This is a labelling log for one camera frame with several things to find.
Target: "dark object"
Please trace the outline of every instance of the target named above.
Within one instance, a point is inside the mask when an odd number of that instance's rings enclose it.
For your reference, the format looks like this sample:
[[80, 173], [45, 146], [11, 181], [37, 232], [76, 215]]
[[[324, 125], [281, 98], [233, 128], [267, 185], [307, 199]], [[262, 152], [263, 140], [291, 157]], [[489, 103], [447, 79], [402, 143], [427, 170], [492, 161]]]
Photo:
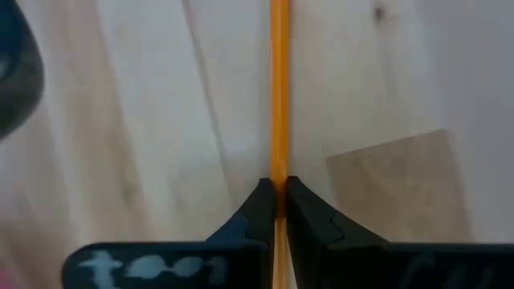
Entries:
[[288, 237], [299, 289], [514, 288], [511, 245], [391, 243], [288, 180]]
[[268, 179], [205, 242], [86, 246], [63, 267], [63, 287], [271, 288], [275, 191]]
[[[288, 180], [288, 238], [299, 289], [513, 288], [514, 246], [387, 242]], [[271, 288], [275, 192], [262, 179], [205, 242], [84, 247], [65, 289]]]
[[0, 139], [34, 111], [43, 92], [43, 63], [14, 0], [0, 0]]

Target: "black plastic jaw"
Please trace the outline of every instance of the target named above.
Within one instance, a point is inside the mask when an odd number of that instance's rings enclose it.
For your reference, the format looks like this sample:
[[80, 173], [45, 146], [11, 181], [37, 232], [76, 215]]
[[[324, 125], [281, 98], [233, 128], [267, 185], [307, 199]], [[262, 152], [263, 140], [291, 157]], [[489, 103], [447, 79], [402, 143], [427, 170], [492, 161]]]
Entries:
[[64, 263], [64, 289], [271, 287], [275, 191], [268, 179], [205, 242], [104, 243]]
[[514, 246], [391, 243], [290, 177], [288, 238], [299, 289], [514, 288]]

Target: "light brown wood piece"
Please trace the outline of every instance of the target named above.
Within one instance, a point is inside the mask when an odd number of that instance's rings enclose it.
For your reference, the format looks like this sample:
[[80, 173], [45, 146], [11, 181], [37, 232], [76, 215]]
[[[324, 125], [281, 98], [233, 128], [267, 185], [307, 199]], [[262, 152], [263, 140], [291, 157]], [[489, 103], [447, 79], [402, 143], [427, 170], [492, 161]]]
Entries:
[[448, 133], [438, 130], [327, 160], [338, 209], [390, 241], [472, 241]]

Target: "wooden stick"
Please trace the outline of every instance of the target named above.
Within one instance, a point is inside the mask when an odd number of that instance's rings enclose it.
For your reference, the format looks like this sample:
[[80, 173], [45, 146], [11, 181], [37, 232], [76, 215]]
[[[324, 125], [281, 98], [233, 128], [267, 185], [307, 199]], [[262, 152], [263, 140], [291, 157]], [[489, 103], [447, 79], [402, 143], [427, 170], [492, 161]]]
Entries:
[[277, 192], [273, 289], [288, 288], [285, 193], [288, 179], [289, 3], [271, 0], [271, 180]]

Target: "black object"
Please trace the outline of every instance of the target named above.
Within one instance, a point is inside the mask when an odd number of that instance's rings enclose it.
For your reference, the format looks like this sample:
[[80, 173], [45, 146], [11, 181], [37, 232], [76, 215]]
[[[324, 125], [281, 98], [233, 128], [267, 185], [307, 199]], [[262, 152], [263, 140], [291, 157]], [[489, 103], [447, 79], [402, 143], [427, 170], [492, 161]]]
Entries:
[[271, 288], [275, 191], [260, 180], [205, 242], [86, 246], [63, 267], [65, 289]]
[[0, 0], [0, 139], [15, 130], [43, 92], [43, 62], [14, 0]]
[[514, 246], [391, 243], [288, 180], [288, 237], [299, 289], [514, 288]]

